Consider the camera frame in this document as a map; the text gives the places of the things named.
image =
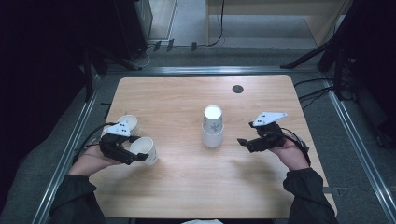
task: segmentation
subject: white cup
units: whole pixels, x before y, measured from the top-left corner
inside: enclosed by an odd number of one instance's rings
[[[120,117],[117,122],[127,122],[129,124],[129,131],[131,132],[131,136],[139,136],[139,125],[137,123],[137,118],[134,115],[124,115]]]
[[[221,130],[218,133],[207,133],[204,129],[204,126],[202,127],[202,140],[204,142],[204,145],[210,148],[215,148],[219,147],[222,143],[223,140],[223,131],[224,131],[224,125],[221,126]]]
[[[218,105],[209,105],[205,108],[202,127],[209,134],[222,132],[222,110]]]
[[[132,142],[129,147],[129,151],[137,155],[138,153],[148,154],[143,163],[147,165],[152,165],[158,160],[157,150],[154,146],[154,141],[149,137],[141,137],[136,141]]]

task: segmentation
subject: jacket sleeve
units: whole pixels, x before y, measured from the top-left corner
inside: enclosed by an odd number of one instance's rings
[[[106,223],[87,176],[66,175],[49,210],[49,223]]]
[[[288,172],[283,187],[294,195],[289,224],[338,223],[323,194],[323,179],[312,168]]]

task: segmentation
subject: black cable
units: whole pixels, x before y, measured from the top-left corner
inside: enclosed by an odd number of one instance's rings
[[[80,146],[79,148],[76,148],[77,152],[76,152],[75,156],[73,157],[73,164],[78,160],[78,157],[79,157],[79,154],[81,153],[81,151],[82,151],[84,148],[91,146],[91,145],[86,146],[86,144],[87,144],[87,142],[93,137],[93,135],[94,135],[97,131],[103,129],[103,127],[105,127],[105,126],[107,126],[107,125],[115,125],[115,124],[117,124],[117,123],[113,123],[113,122],[104,123],[104,124],[101,124],[99,127],[97,127],[95,130],[93,130],[93,132],[91,132],[91,133],[88,135],[88,137],[85,138],[85,140],[84,140],[84,142],[82,142],[81,146]]]
[[[330,91],[324,91],[324,92],[322,92],[319,96],[312,97],[312,98],[314,98],[314,99],[311,101],[311,103],[309,103],[308,105],[303,106],[302,109],[305,109],[305,108],[309,107],[309,106],[312,105],[318,98],[322,97],[324,94],[329,93],[329,92],[330,92]]]
[[[303,155],[305,157],[306,162],[308,163],[309,166],[311,166],[311,160],[309,159],[308,151],[306,150],[306,147],[304,147],[299,141],[294,140],[293,138],[291,138],[283,133],[273,133],[273,132],[265,132],[265,133],[275,134],[275,135],[283,136],[283,137],[289,139],[292,143],[294,143],[295,146],[297,146],[297,148],[300,149],[300,151],[303,153]]]
[[[296,86],[298,86],[300,84],[306,83],[306,82],[313,82],[313,81],[319,81],[319,80],[333,80],[333,79],[332,78],[326,78],[326,77],[309,79],[309,80],[297,82],[296,84],[294,84],[294,87],[296,87]]]
[[[299,101],[301,101],[301,100],[304,99],[305,97],[312,96],[312,95],[315,95],[315,94],[317,94],[317,93],[321,93],[321,92],[323,92],[323,91],[328,91],[328,90],[332,91],[332,89],[333,89],[333,87],[326,87],[326,88],[320,89],[320,90],[318,90],[318,91],[314,91],[314,92],[308,93],[307,95],[300,96],[298,99],[299,99]]]
[[[221,20],[220,20],[220,28],[221,28],[221,30],[220,30],[219,39],[213,44],[198,45],[198,47],[213,47],[213,46],[215,46],[215,45],[217,45],[219,43],[219,41],[221,40],[222,35],[223,35],[223,17],[224,17],[224,0],[222,1],[222,4],[221,4]]]
[[[286,131],[288,131],[289,133],[291,133],[291,134],[296,138],[296,140],[301,144],[301,140],[300,140],[300,138],[297,136],[297,134],[295,134],[294,132],[292,132],[291,130],[286,129],[286,128],[280,128],[280,129],[286,130]]]

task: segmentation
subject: small black circle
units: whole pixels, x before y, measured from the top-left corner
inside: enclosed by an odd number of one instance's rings
[[[239,86],[239,85],[234,85],[233,86],[233,92],[242,93],[242,91],[244,91],[244,88],[242,86]]]

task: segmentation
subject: person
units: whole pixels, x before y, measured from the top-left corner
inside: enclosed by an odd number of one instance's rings
[[[106,223],[89,177],[111,165],[121,164],[103,155],[99,145],[90,146],[73,164],[56,191],[49,210],[49,223]]]
[[[290,140],[269,149],[289,168],[283,187],[294,195],[288,223],[338,223],[325,198],[323,179],[309,167],[303,153]],[[73,164],[58,188],[49,211],[49,223],[106,223],[89,177],[107,166],[120,164],[105,157],[99,146],[89,147]]]

